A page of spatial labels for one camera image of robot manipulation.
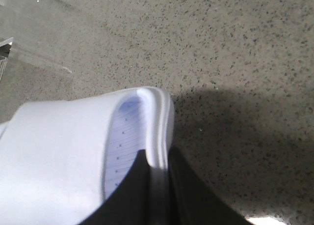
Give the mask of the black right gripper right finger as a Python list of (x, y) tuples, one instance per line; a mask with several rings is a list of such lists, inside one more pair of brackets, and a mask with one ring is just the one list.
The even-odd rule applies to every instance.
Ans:
[(170, 224), (250, 225), (195, 173), (176, 147), (168, 153)]

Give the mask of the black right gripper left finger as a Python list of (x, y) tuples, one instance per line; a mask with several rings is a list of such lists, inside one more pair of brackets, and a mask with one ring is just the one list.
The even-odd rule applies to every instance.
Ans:
[(137, 152), (131, 169), (111, 196), (82, 225), (147, 225), (150, 166), (146, 151)]

